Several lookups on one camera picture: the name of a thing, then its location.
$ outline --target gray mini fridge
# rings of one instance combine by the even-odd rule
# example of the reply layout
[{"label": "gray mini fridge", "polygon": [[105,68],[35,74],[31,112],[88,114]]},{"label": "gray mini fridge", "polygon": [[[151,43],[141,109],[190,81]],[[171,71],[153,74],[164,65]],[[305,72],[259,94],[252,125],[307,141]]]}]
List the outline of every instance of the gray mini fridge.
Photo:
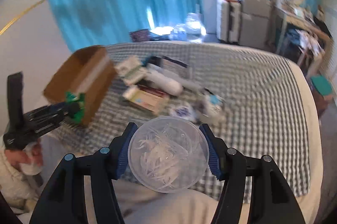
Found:
[{"label": "gray mini fridge", "polygon": [[272,4],[270,0],[244,0],[240,45],[264,49]]}]

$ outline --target gray floor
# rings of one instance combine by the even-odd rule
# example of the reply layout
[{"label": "gray floor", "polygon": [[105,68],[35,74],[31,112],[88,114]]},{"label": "gray floor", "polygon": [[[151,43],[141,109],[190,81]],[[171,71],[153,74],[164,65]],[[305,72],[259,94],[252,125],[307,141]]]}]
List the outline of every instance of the gray floor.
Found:
[{"label": "gray floor", "polygon": [[321,223],[337,206],[337,107],[332,102],[321,117],[323,182],[315,223]]}]

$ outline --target white suitcase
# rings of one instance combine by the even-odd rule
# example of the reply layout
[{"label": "white suitcase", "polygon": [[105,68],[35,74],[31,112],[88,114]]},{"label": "white suitcase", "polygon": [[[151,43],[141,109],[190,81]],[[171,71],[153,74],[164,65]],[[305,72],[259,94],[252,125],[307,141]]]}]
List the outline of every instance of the white suitcase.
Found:
[{"label": "white suitcase", "polygon": [[225,42],[239,42],[241,3],[217,0],[217,38]]}]

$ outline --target brown cardboard box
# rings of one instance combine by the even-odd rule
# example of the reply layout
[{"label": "brown cardboard box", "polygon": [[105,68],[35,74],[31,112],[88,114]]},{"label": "brown cardboard box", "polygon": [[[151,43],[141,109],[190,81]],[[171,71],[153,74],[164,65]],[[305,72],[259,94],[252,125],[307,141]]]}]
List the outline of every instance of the brown cardboard box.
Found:
[{"label": "brown cardboard box", "polygon": [[50,103],[65,100],[65,92],[85,93],[82,124],[87,126],[117,75],[105,47],[94,45],[74,52],[54,74],[43,95]]}]

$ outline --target green lid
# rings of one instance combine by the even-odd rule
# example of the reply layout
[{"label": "green lid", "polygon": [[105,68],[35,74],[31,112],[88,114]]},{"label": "green lid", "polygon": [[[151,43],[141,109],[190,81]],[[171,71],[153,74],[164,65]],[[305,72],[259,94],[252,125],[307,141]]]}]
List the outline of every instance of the green lid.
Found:
[{"label": "green lid", "polygon": [[314,88],[322,96],[327,96],[327,95],[330,95],[332,93],[331,84],[323,76],[321,76],[321,75],[312,76],[310,79],[311,79],[311,82],[312,82]]}]

